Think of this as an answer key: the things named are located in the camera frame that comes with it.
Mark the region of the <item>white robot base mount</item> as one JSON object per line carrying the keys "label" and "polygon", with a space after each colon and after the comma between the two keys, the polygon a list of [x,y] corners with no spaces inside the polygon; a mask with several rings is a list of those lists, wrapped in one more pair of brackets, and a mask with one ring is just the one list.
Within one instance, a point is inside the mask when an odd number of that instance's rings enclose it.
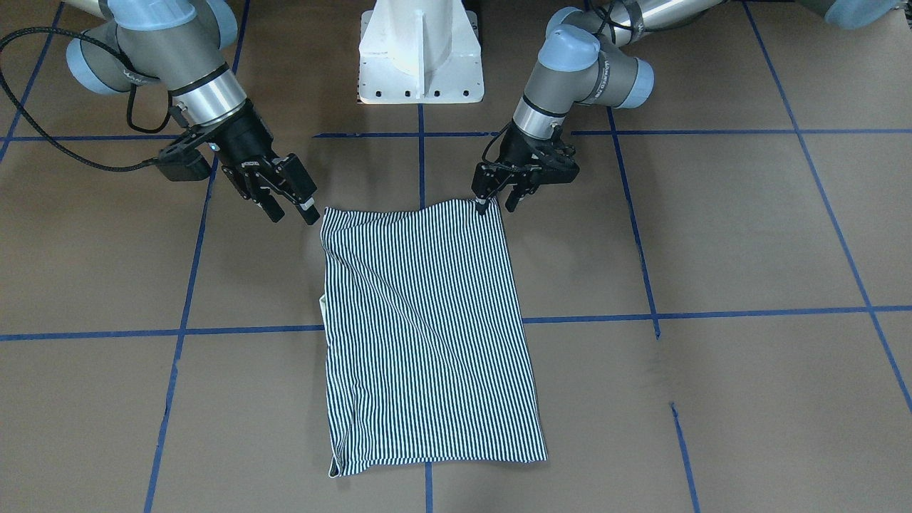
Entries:
{"label": "white robot base mount", "polygon": [[467,104],[485,96],[476,1],[378,1],[361,14],[358,99]]}

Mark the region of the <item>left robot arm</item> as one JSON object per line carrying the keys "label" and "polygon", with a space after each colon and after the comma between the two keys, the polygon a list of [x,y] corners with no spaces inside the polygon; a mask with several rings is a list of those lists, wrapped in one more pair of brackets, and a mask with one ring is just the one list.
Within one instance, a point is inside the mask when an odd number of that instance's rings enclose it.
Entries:
{"label": "left robot arm", "polygon": [[655,90],[654,68],[623,49],[655,33],[684,29],[720,6],[717,1],[607,1],[584,11],[564,7],[551,16],[528,84],[514,113],[492,133],[497,156],[483,152],[472,180],[478,214],[501,202],[514,213],[545,185],[579,175],[576,149],[564,142],[574,106],[641,107]]}

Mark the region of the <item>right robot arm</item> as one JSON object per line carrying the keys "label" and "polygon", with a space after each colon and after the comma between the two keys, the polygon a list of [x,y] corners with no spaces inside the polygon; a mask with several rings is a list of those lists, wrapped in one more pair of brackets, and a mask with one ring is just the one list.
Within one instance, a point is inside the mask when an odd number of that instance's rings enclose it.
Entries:
{"label": "right robot arm", "polygon": [[82,33],[66,49],[77,81],[98,94],[162,84],[170,115],[185,129],[160,151],[154,165],[173,182],[209,177],[199,152],[207,144],[242,198],[273,222],[284,216],[282,196],[307,224],[316,223],[315,182],[296,155],[274,152],[270,130],[255,110],[222,49],[238,36],[224,1],[90,1],[105,23]]}

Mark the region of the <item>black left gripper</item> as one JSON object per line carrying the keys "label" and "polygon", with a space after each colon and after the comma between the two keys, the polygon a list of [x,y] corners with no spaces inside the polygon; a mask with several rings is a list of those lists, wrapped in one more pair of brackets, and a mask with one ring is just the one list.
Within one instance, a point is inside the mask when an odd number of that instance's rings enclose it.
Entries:
{"label": "black left gripper", "polygon": [[475,167],[472,191],[475,209],[485,215],[492,198],[512,184],[504,204],[514,213],[522,200],[533,195],[540,185],[570,184],[579,175],[574,159],[576,149],[562,139],[563,127],[557,125],[547,139],[528,136],[514,121],[506,126],[495,163],[479,162]]}

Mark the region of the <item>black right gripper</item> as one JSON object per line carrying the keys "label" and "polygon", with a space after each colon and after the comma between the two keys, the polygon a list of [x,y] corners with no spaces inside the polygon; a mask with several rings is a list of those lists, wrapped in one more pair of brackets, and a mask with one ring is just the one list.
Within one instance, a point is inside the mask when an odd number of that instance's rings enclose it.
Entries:
{"label": "black right gripper", "polygon": [[[273,222],[284,217],[284,210],[270,193],[272,188],[299,211],[308,225],[318,221],[315,207],[317,187],[299,156],[290,153],[278,158],[273,149],[274,137],[253,101],[245,100],[239,109],[223,121],[189,127],[176,142],[160,150],[157,169],[173,182],[199,181],[208,162],[197,148],[214,144],[214,154],[221,170],[244,200],[252,201]],[[241,165],[261,160],[265,163],[268,182],[262,181],[261,165]]]}

